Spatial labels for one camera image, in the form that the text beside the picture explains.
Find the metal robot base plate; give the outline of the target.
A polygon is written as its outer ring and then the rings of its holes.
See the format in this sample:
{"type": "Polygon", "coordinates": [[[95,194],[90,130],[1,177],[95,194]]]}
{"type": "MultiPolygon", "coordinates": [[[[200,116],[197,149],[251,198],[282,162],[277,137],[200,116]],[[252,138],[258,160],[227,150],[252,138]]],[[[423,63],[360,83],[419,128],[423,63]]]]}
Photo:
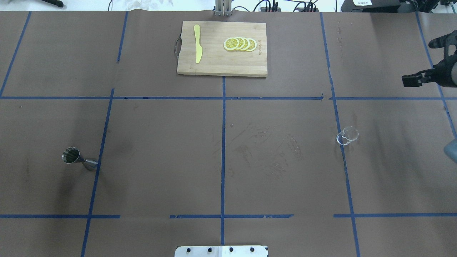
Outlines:
{"type": "Polygon", "coordinates": [[[181,246],[175,250],[175,257],[268,257],[267,246],[181,246]]]}

